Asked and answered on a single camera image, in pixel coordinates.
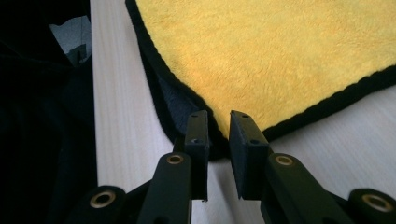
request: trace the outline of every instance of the wood grain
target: wood grain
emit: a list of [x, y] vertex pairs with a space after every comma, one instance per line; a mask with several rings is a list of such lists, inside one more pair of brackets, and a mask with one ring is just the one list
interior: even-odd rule
[[[172, 150], [155, 114], [134, 28], [123, 0], [91, 1], [99, 185], [129, 191], [152, 178]], [[373, 188], [396, 198], [396, 88], [271, 143], [297, 157], [323, 187], [344, 198]], [[228, 161], [209, 166], [209, 201], [192, 223], [263, 223], [258, 202], [239, 201]]]

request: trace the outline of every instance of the black clamp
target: black clamp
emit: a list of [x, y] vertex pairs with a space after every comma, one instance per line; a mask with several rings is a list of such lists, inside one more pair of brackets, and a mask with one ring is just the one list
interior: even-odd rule
[[[347, 201], [331, 194], [296, 158], [274, 153], [249, 115], [232, 111], [229, 139], [238, 196], [261, 201], [265, 223], [396, 223], [394, 199], [373, 189], [355, 189]], [[209, 149], [207, 113], [198, 111], [149, 182], [129, 193], [96, 188], [65, 223], [191, 223], [191, 200], [207, 200]]]

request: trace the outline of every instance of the brass grommet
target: brass grommet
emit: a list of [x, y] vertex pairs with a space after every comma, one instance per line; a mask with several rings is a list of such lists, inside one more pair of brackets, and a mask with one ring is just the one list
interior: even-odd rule
[[364, 194], [361, 196], [363, 201], [367, 203], [370, 207], [381, 212], [390, 212], [393, 210], [393, 206], [385, 199], [374, 195], [374, 194]]
[[182, 163], [182, 162], [184, 161], [184, 159], [183, 159], [182, 156], [179, 156], [179, 155], [172, 155], [172, 156], [169, 156], [168, 158], [166, 158], [166, 161], [167, 161], [169, 164], [177, 165], [177, 164]]
[[292, 165], [293, 160], [287, 156], [277, 156], [275, 157], [275, 161], [281, 165]]
[[113, 190], [107, 189], [94, 195], [91, 198], [90, 206], [93, 208], [103, 208], [113, 203], [114, 200], [116, 200], [116, 193]]

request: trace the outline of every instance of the dark cloth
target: dark cloth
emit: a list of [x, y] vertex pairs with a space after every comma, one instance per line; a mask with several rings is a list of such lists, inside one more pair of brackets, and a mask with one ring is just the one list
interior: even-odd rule
[[89, 0], [0, 0], [0, 53], [71, 65], [49, 24], [90, 15]]
[[0, 223], [61, 223], [97, 186], [92, 60], [0, 56]]

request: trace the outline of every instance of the light wood surface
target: light wood surface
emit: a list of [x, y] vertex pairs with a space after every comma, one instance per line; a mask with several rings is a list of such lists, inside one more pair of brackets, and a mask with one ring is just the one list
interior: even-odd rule
[[[123, 0], [91, 1], [99, 185], [126, 191], [152, 178], [172, 150], [156, 116]], [[396, 198], [396, 87], [271, 143], [297, 157], [322, 186], [346, 198], [373, 188]], [[258, 202], [236, 197], [227, 160], [209, 165], [209, 201], [193, 202], [192, 223], [263, 223]]]

